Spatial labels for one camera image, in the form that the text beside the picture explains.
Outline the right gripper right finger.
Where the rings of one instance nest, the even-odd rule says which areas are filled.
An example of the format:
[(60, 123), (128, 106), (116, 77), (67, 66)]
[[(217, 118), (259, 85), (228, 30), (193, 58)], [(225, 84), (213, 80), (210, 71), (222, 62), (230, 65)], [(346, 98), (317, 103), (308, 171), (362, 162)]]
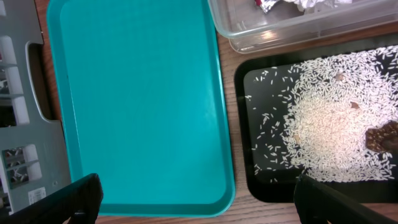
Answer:
[(298, 177), (295, 186), (294, 204), (300, 222), (304, 224), (397, 224), (395, 220), (303, 174)]

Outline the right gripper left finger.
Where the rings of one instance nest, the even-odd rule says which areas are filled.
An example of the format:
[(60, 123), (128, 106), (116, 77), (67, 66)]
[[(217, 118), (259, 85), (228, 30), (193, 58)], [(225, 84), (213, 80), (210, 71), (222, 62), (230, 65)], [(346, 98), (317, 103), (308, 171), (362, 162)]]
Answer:
[(92, 173), (11, 216), (1, 218), (1, 224), (94, 224), (102, 199), (100, 178), (98, 174)]

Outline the white napkin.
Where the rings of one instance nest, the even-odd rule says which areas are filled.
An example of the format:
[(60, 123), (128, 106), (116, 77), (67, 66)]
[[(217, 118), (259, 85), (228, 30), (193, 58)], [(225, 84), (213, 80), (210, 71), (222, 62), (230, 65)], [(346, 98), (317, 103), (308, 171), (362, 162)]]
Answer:
[(294, 3), (300, 12), (313, 13), (326, 9), (332, 9), (347, 4), (351, 4), (352, 0), (284, 0), (285, 2)]

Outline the red snack wrapper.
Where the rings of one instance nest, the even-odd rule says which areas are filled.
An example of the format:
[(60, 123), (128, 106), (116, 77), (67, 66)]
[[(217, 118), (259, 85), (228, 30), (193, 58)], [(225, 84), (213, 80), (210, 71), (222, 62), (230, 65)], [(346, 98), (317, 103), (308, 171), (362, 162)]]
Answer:
[(280, 0), (254, 0), (256, 5), (267, 14)]

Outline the grey plastic dish rack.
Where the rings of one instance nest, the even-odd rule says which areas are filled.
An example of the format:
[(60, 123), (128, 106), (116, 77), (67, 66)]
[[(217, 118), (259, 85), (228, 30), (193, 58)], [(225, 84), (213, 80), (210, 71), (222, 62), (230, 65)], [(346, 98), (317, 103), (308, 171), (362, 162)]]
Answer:
[(1, 1), (1, 216), (71, 182), (62, 125), (52, 118), (34, 1)]

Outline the black tray with rice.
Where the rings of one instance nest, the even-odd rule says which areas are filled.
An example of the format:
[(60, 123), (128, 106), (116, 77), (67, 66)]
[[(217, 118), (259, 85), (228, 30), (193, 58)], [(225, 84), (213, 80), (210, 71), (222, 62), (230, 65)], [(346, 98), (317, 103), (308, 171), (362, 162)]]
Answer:
[(307, 175), (362, 203), (397, 202), (397, 154), (365, 132), (397, 122), (397, 36), (254, 58), (234, 77), (250, 193), (293, 200)]

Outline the brown food scrap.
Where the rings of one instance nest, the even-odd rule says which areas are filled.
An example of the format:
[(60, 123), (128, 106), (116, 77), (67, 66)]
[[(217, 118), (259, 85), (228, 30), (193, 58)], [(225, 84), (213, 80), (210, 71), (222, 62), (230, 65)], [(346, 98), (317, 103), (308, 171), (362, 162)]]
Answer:
[(365, 140), (366, 147), (371, 151), (397, 154), (397, 122), (390, 121), (381, 128), (368, 129)]

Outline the teal serving tray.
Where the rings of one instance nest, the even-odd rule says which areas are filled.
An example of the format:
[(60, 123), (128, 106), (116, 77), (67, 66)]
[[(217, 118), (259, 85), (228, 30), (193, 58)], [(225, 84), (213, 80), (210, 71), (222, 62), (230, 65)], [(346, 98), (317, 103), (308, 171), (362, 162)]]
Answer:
[(51, 0), (72, 180), (101, 215), (215, 217), (235, 197), (216, 30), (204, 0)]

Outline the clear plastic bin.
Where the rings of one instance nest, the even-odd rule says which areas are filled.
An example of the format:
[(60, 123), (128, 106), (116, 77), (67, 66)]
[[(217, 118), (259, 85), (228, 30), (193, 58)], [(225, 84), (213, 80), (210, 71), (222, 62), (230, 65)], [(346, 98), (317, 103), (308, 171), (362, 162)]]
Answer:
[(217, 31), (241, 54), (397, 21), (397, 0), (353, 1), (313, 13), (300, 12), (294, 3), (285, 1), (267, 14), (254, 1), (209, 1), (208, 5)]

